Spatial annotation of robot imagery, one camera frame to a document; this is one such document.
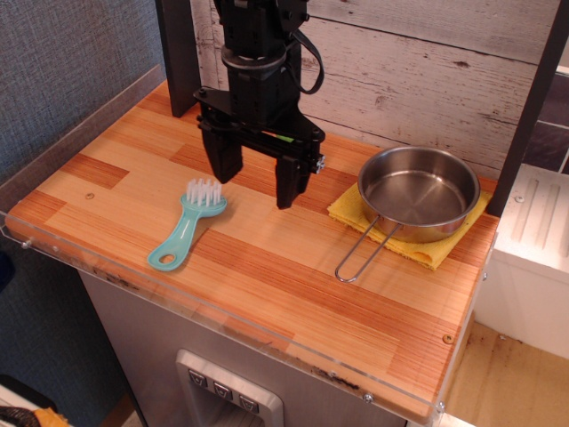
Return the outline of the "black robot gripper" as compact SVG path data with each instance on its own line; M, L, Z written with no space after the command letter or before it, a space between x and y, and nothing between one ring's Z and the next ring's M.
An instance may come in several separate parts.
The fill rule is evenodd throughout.
M300 57L223 60L228 90L204 86L195 92L201 107L199 127L212 172L220 183L232 180L243 168L242 148L276 160L276 205L287 209L303 194L311 173L324 168L320 145L325 133L299 107L302 94L318 91L301 81ZM294 138L288 143L275 135Z

